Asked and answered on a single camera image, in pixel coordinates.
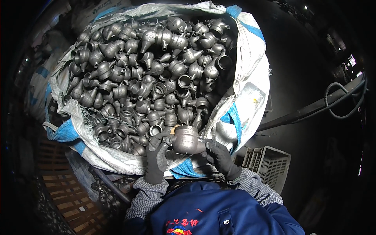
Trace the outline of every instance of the checkered sleeve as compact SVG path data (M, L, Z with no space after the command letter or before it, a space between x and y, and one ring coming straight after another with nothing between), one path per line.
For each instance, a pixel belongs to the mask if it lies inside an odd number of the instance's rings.
M130 208L127 209L125 220L137 217L145 219L154 207L163 201L161 197L166 194L167 187L168 183L165 179L163 179L161 184L156 185L147 183L143 177L136 180L133 188L140 191L132 199Z
M275 190L271 189L269 185L262 183L257 173L247 168L243 168L240 176L233 181L229 181L227 184L234 185L235 189L248 192L261 206L267 206L272 203L283 205L281 196Z

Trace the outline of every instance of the blue work jacket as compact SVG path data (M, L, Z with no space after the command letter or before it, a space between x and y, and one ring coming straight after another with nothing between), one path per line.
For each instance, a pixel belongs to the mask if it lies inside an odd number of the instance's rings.
M133 218L125 234L305 234L286 207L262 207L244 190L223 190L214 182L193 182L165 196L150 221Z

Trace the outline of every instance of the worker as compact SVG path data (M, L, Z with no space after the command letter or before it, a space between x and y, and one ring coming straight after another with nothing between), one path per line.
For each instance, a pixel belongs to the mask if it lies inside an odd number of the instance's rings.
M126 211L124 234L305 234L281 196L258 174L236 166L227 148L210 139L203 140L202 156L233 189L195 181L166 194L169 184L163 175L173 154L167 151L171 137L164 131L150 140L146 173L133 184L139 192Z

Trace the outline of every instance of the gray glove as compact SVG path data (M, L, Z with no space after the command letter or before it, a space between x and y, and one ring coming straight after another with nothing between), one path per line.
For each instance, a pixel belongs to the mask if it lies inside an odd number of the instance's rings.
M224 175L227 180L234 180L240 176L241 167L235 165L231 160L231 155L227 148L213 141L212 139L203 139L207 151L202 153L202 156L207 161L215 166L217 170Z
M172 134L162 131L150 140L146 148L147 167L144 180L149 184L161 184L164 172L167 169L165 152L171 145Z

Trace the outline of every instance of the gray plastic crate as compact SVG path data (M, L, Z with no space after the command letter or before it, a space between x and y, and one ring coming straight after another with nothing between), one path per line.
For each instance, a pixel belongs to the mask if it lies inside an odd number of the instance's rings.
M287 178L291 155L269 146L247 148L243 167L260 175L261 181L281 194Z

